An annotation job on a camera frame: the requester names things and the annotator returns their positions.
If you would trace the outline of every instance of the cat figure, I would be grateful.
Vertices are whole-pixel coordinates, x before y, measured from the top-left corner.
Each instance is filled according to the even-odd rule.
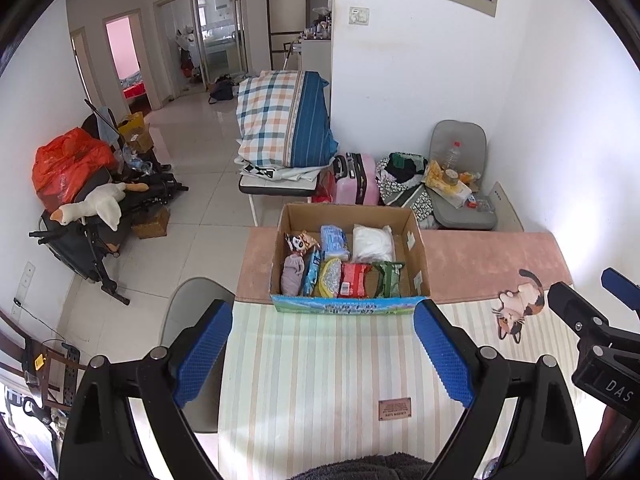
[[[529,278],[533,283],[518,285],[517,292],[507,290],[498,296],[502,306],[494,310],[498,321],[498,337],[504,339],[511,335],[520,344],[522,327],[526,316],[539,314],[545,306],[545,291],[538,277],[529,270],[520,269],[523,278]]]

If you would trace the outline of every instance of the white stuffed goose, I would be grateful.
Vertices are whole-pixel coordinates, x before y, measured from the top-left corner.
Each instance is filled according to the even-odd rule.
[[[102,184],[82,202],[61,205],[51,213],[50,219],[60,225],[68,225],[79,218],[98,215],[113,231],[117,231],[122,215],[118,202],[125,197],[125,190],[142,192],[148,189],[147,184]]]

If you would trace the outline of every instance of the brown leather label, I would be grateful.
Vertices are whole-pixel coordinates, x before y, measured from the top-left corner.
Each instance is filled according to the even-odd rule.
[[[378,401],[378,420],[396,420],[411,416],[411,397]]]

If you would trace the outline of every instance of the dark fleece blanket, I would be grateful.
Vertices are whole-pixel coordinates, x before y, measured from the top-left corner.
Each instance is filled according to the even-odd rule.
[[[393,453],[321,465],[291,480],[422,480],[431,465],[407,453]]]

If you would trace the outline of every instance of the red bedding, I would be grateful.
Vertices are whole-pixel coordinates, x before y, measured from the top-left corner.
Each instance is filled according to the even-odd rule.
[[[125,88],[123,92],[124,92],[124,97],[126,97],[127,99],[132,97],[138,97],[139,95],[146,93],[145,84],[144,82],[141,81],[140,83],[136,83],[135,85],[130,86],[129,88]]]

